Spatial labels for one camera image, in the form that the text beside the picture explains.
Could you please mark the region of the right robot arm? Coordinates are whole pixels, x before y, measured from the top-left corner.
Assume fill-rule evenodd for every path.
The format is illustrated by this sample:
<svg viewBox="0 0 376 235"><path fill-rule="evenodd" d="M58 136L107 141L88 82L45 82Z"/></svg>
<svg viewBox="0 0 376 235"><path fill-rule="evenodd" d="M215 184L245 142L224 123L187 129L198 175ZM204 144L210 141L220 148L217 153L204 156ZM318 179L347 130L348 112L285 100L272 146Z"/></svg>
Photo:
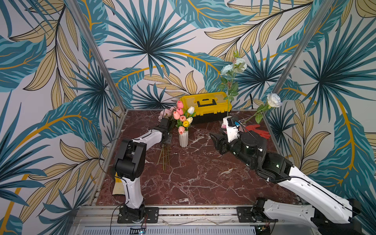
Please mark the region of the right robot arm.
<svg viewBox="0 0 376 235"><path fill-rule="evenodd" d="M225 134L211 133L220 154L232 153L267 182L293 192L306 203L278 203L259 197L252 207L238 208L240 222L281 222L283 220L316 229L322 235L361 235L362 225L355 220L361 204L331 193L302 173L291 161L267 151L267 141L257 133L241 133L228 140Z"/></svg>

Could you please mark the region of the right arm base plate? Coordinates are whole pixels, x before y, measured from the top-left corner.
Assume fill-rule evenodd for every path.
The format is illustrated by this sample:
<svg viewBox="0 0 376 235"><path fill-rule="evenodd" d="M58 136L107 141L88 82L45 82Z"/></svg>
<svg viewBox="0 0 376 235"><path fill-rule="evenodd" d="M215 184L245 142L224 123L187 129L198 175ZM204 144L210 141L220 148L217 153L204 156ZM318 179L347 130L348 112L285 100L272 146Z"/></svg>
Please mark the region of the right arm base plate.
<svg viewBox="0 0 376 235"><path fill-rule="evenodd" d="M263 208L260 209L256 207L236 207L236 211L239 223L274 223L279 221L278 219L271 219L267 217L263 212Z"/></svg>

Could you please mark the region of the light pink rose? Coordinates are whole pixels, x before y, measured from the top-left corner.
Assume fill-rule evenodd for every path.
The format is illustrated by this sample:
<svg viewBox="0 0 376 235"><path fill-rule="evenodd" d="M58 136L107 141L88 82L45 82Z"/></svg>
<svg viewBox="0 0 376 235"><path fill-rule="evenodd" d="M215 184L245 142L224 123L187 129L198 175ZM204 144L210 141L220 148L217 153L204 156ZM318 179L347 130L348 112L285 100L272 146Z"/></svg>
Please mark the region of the light pink rose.
<svg viewBox="0 0 376 235"><path fill-rule="evenodd" d="M161 111L158 120L161 122L162 118L170 118L172 119L172 108L165 108ZM161 143L161 152L158 159L158 164L162 163L162 169L163 171L166 170L167 167L167 159L168 159L168 151L169 151L169 144L170 141L169 136L168 137L162 137L162 143Z"/></svg>

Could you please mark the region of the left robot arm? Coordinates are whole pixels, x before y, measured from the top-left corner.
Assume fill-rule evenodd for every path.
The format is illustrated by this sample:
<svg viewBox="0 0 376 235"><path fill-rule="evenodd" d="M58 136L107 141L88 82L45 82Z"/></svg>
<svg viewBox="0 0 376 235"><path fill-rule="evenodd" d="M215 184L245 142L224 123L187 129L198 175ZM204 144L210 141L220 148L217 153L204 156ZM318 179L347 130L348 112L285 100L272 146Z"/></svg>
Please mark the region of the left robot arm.
<svg viewBox="0 0 376 235"><path fill-rule="evenodd" d="M122 182L125 205L120 217L132 222L146 218L145 200L141 192L140 177L145 169L146 152L156 144L166 143L170 138L172 121L166 117L147 133L135 138L124 138L115 156L117 179Z"/></svg>

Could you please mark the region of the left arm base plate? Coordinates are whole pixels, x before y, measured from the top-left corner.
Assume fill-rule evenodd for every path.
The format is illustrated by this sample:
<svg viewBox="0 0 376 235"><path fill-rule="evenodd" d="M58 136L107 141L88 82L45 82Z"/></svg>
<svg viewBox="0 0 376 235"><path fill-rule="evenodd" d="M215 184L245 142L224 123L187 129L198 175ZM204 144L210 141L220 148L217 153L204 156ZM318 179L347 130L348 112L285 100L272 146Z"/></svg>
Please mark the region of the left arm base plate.
<svg viewBox="0 0 376 235"><path fill-rule="evenodd" d="M158 218L158 207L140 207L139 209L132 209L128 206L124 206L119 209L117 223L131 224L145 222L147 224L156 224L158 223Z"/></svg>

